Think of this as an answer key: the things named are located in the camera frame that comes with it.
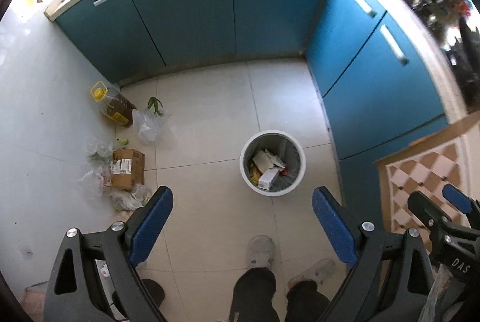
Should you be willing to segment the white round trash bin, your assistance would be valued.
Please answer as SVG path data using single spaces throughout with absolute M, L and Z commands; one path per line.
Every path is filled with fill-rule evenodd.
M 279 197 L 292 192 L 304 178 L 306 156 L 300 143 L 280 130 L 266 130 L 252 136 L 241 150 L 240 173 L 245 183 L 256 193 Z M 271 190 L 261 190 L 258 180 L 272 167 L 281 172 Z

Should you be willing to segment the long white paper box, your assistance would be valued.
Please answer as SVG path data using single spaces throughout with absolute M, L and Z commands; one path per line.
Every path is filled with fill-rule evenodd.
M 280 172 L 281 170 L 276 166 L 268 168 L 259 178 L 258 187 L 261 190 L 271 190 Z

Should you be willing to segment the brown cardboard box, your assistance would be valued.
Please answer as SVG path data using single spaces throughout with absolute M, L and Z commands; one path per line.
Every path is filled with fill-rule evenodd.
M 145 155 L 135 149 L 120 148 L 113 152 L 111 186 L 133 191 L 137 184 L 145 182 Z

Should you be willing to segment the clear plastic bag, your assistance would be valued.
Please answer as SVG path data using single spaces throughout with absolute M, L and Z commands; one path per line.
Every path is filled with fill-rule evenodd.
M 152 109 L 133 110 L 133 128 L 138 139 L 144 145 L 155 143 L 162 133 L 165 122 L 170 117 L 166 109 L 160 108 L 160 114 Z

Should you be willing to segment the cooking oil bottle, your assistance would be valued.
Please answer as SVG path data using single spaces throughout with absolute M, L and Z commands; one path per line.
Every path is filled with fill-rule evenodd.
M 133 110 L 137 107 L 114 87 L 108 87 L 103 81 L 97 81 L 90 88 L 90 95 L 100 112 L 118 126 L 129 127 L 133 124 Z

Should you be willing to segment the left grey slipper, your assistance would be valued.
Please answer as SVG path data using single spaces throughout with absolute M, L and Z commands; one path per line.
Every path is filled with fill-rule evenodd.
M 247 244 L 247 268 L 272 268 L 275 258 L 275 245 L 266 235 L 253 237 Z

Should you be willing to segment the right grey slipper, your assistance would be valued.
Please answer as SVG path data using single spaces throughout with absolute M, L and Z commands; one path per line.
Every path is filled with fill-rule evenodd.
M 332 259 L 322 259 L 316 262 L 312 267 L 299 273 L 289 280 L 289 289 L 292 289 L 300 282 L 316 282 L 323 285 L 334 275 L 336 271 L 336 263 Z

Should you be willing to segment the blue kitchen cabinets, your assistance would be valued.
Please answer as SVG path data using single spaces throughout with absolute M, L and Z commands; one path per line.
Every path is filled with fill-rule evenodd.
M 326 108 L 343 195 L 381 220 L 374 158 L 447 124 L 402 0 L 77 0 L 55 21 L 110 82 L 256 57 L 304 56 Z

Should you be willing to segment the grey slipper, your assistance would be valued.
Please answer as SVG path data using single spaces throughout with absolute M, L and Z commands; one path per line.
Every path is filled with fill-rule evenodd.
M 266 235 L 253 237 L 247 244 L 247 268 L 272 268 L 275 258 L 275 245 Z
M 289 289 L 292 289 L 300 282 L 316 282 L 323 285 L 334 275 L 336 271 L 336 263 L 332 259 L 322 259 L 316 262 L 312 267 L 299 273 L 289 280 Z

